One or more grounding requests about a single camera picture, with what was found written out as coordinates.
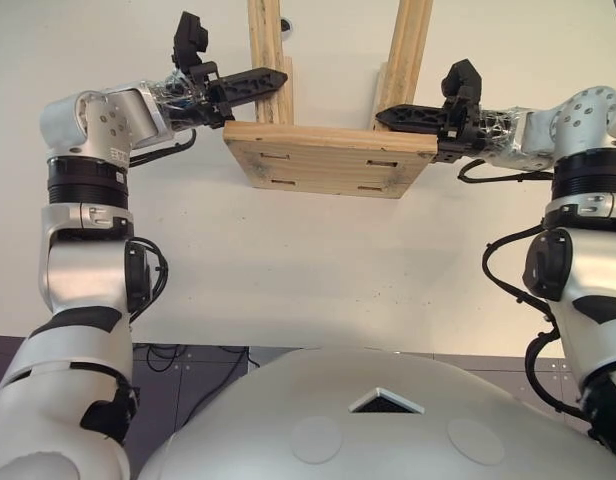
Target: clear plastic wrap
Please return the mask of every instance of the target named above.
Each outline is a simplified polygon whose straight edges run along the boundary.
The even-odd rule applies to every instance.
[[[164,120],[174,132],[200,124],[199,106],[206,104],[201,89],[181,71],[175,70],[163,82],[148,84],[150,93]]]
[[[519,107],[482,110],[479,130],[484,135],[486,147],[479,156],[491,165],[514,170],[536,171],[552,167],[549,154],[529,154],[522,149],[529,114],[532,110]]]

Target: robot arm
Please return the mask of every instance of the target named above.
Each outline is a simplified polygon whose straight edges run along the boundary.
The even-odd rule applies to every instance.
[[[134,235],[131,167],[182,146],[131,156],[176,132],[233,119],[231,107],[274,93],[265,68],[219,77],[202,62],[207,32],[182,15],[165,82],[86,91],[41,116],[49,205],[42,213],[39,285],[52,318],[23,342],[0,384],[0,480],[127,480],[123,439],[138,406],[130,324],[165,287],[159,247]],[[151,280],[149,254],[159,262]]]
[[[579,416],[616,453],[616,90],[589,88],[550,110],[480,110],[481,77],[462,60],[442,92],[442,108],[399,105],[377,119],[437,135],[433,161],[469,156],[532,172],[491,181],[552,179],[544,231],[532,242],[523,280],[547,302],[555,330],[540,342],[561,336],[582,393]],[[549,168],[554,174],[538,172]]]

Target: floor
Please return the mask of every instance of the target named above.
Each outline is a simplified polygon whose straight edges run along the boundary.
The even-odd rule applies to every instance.
[[[19,338],[0,337],[0,380],[20,343]],[[248,362],[245,356],[239,365],[235,366],[235,361],[244,348],[239,346],[188,346],[170,366],[169,360],[156,357],[152,353],[147,359],[147,348],[137,347],[134,352],[133,384],[140,388],[141,407],[130,427],[126,441],[131,469],[135,473],[133,478],[136,478],[152,452],[182,426],[195,403],[215,389],[233,367],[235,371],[226,386],[246,374],[249,368],[256,368],[255,363]],[[288,350],[255,347],[250,350],[250,358],[256,363],[265,365]],[[587,430],[587,424],[554,412],[535,395],[526,380],[521,358],[421,355],[473,372],[574,428]],[[539,359],[537,369],[539,380],[553,396],[574,404],[578,391],[570,369],[563,359]],[[210,395],[199,406],[198,411],[220,391],[221,389]]]

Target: black cable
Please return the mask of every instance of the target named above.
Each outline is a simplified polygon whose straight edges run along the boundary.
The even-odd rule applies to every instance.
[[[130,240],[128,240],[128,242],[142,245],[146,249],[146,251],[152,253],[157,257],[157,261],[159,263],[159,266],[156,268],[159,275],[152,289],[152,298],[144,306],[132,313],[132,315],[130,316],[130,323],[132,323],[137,320],[139,315],[141,315],[150,305],[155,303],[155,301],[159,298],[159,296],[166,288],[166,283],[168,282],[168,261],[166,260],[166,257],[164,257],[163,253],[161,253],[161,250],[159,249],[157,244],[152,242],[151,240],[148,240],[147,238],[132,237]]]
[[[146,350],[146,364],[148,365],[148,368],[150,368],[150,370],[152,370],[155,373],[163,373],[166,370],[168,370],[170,367],[172,367],[173,363],[175,363],[175,360],[179,357],[181,357],[184,353],[186,353],[186,350],[188,349],[188,347],[186,345],[169,345],[169,346],[160,346],[154,343],[149,343],[148,344],[148,349]],[[159,350],[172,350],[172,354],[170,356],[164,356],[162,355]],[[153,365],[153,363],[150,360],[150,354],[161,358],[163,360],[169,360],[168,364],[163,367],[163,368],[157,368]]]
[[[259,362],[256,362],[255,360],[253,360],[253,359],[250,357],[250,348],[248,349],[248,353],[247,353],[247,355],[246,355],[246,356],[248,357],[248,361],[249,361],[250,363],[252,363],[255,367],[257,367],[257,368],[261,368],[261,365],[259,364]]]
[[[228,347],[217,347],[217,348],[219,348],[220,350],[223,350],[224,352],[234,353],[234,354],[241,353],[243,351],[243,350],[231,350]],[[259,364],[259,362],[253,360],[252,357],[250,356],[250,347],[248,347],[247,357],[248,357],[248,361],[252,363],[255,367],[261,368],[261,365]]]
[[[232,377],[232,374],[235,373],[235,371],[237,370],[237,367],[241,364],[241,361],[244,359],[244,357],[248,354],[248,348],[244,348],[241,353],[239,354],[239,357],[237,358],[237,361],[235,361],[235,363],[233,364],[232,368],[230,369],[230,371],[228,372],[228,375],[226,375],[224,377],[224,379],[219,382],[219,384],[213,388],[212,390],[210,390],[208,393],[206,393],[203,397],[201,397],[199,400],[197,400],[195,402],[195,404],[193,405],[193,407],[190,409],[190,413],[188,413],[188,416],[186,417],[186,419],[184,420],[184,423],[181,424],[182,428],[192,419],[192,417],[195,415],[195,413],[197,412],[197,409],[206,401],[208,400],[210,397],[212,397],[215,393],[219,392],[219,390],[221,390],[230,380],[230,377]]]
[[[243,349],[242,350],[231,350],[228,347],[217,347],[217,348],[219,348],[219,350],[223,350],[224,352],[234,353],[235,355],[243,352]]]
[[[528,383],[535,391],[537,396],[541,398],[548,405],[553,407],[557,412],[564,412],[573,417],[579,418],[586,422],[589,422],[587,415],[579,410],[577,407],[573,407],[571,405],[567,405],[560,400],[557,400],[550,393],[546,391],[546,389],[541,385],[539,379],[537,378],[537,372],[535,363],[537,362],[537,357],[539,353],[544,349],[546,345],[550,342],[554,342],[560,338],[559,329],[555,325],[551,332],[544,333],[541,332],[537,338],[533,339],[532,342],[528,345],[526,349],[526,356],[524,357],[524,369],[526,371],[526,378],[528,379]]]
[[[530,383],[532,389],[535,391],[539,398],[541,398],[544,402],[557,410],[557,412],[564,412],[573,417],[588,421],[586,415],[577,407],[566,405],[565,403],[561,402],[560,400],[557,400],[550,393],[548,393],[548,391],[546,391],[546,389],[541,385],[539,379],[537,378],[537,370],[535,365],[537,362],[537,357],[546,345],[560,338],[559,329],[557,328],[555,316],[550,310],[550,305],[548,305],[548,303],[544,302],[543,300],[540,300],[537,297],[529,294],[528,292],[525,292],[520,288],[517,288],[495,277],[490,271],[490,268],[488,267],[488,260],[490,259],[492,254],[495,253],[500,247],[503,247],[504,245],[515,242],[517,240],[521,240],[523,238],[533,237],[543,231],[544,228],[540,224],[536,227],[532,227],[518,233],[513,233],[512,235],[507,235],[503,238],[500,238],[496,242],[493,242],[492,244],[489,243],[482,257],[481,268],[483,269],[489,280],[491,280],[495,285],[504,290],[506,293],[515,297],[517,299],[517,303],[523,302],[539,310],[546,316],[546,319],[553,326],[553,329],[550,333],[541,332],[537,336],[537,338],[533,339],[530,342],[528,348],[526,349],[526,355],[524,357],[524,370],[526,372],[526,378],[528,379],[528,383]]]
[[[172,147],[161,148],[159,150],[153,150],[152,152],[142,153],[140,155],[130,157],[130,168],[145,165],[146,163],[150,163],[159,158],[188,150],[195,144],[195,140],[197,140],[197,132],[192,130],[190,140],[185,143],[175,143]]]
[[[517,299],[517,303],[523,302],[523,303],[530,305],[533,308],[536,308],[541,313],[543,313],[546,317],[548,317],[548,321],[552,322],[554,321],[554,316],[552,312],[550,311],[550,306],[546,302],[544,302],[543,300],[539,300],[537,297],[529,294],[528,292],[525,292],[521,290],[520,288],[517,288],[495,277],[490,271],[490,268],[488,267],[488,260],[490,260],[490,257],[492,256],[492,254],[495,253],[500,247],[503,247],[504,245],[507,245],[512,242],[516,242],[517,240],[521,240],[521,239],[528,238],[528,237],[534,237],[535,235],[538,235],[543,231],[544,231],[544,228],[541,225],[537,225],[536,227],[532,227],[532,228],[523,230],[518,233],[513,233],[512,235],[507,235],[503,238],[500,238],[496,242],[489,243],[486,246],[486,250],[484,251],[484,254],[481,258],[481,268],[484,274],[486,275],[486,277],[488,277],[488,279],[491,282],[493,282],[499,288],[504,290],[506,293],[509,293],[510,295],[515,297]]]
[[[480,165],[484,165],[486,163],[485,160],[477,159],[472,162],[467,163],[459,170],[459,175],[457,178],[464,183],[495,183],[495,182],[523,182],[525,180],[552,180],[553,174],[550,172],[526,172],[526,173],[518,173],[515,175],[505,175],[502,177],[485,177],[485,178],[475,178],[468,177],[466,173],[470,170],[479,167]]]

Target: wooden plank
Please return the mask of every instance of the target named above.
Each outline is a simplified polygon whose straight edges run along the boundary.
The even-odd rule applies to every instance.
[[[377,111],[413,102],[431,11],[432,0],[400,0]],[[387,129],[375,121],[374,130]]]
[[[284,69],[284,55],[281,46],[281,18],[279,0],[248,0],[248,24],[250,29],[250,54],[253,68],[268,67]],[[255,102],[257,121],[280,123],[282,108],[280,91],[266,100]]]
[[[255,187],[400,198],[437,151],[432,135],[227,122],[224,141]]]
[[[370,130],[375,130],[375,115],[379,112],[379,101],[381,100],[381,94],[384,90],[384,80],[386,79],[386,69],[388,68],[388,62],[384,62],[379,67],[377,73],[377,86],[375,87],[375,98],[372,101],[372,111],[370,113]]]
[[[292,73],[292,58],[284,57],[283,71],[288,75],[288,80],[281,89],[279,95],[279,123],[283,125],[295,124],[295,107],[294,107],[294,76]]]

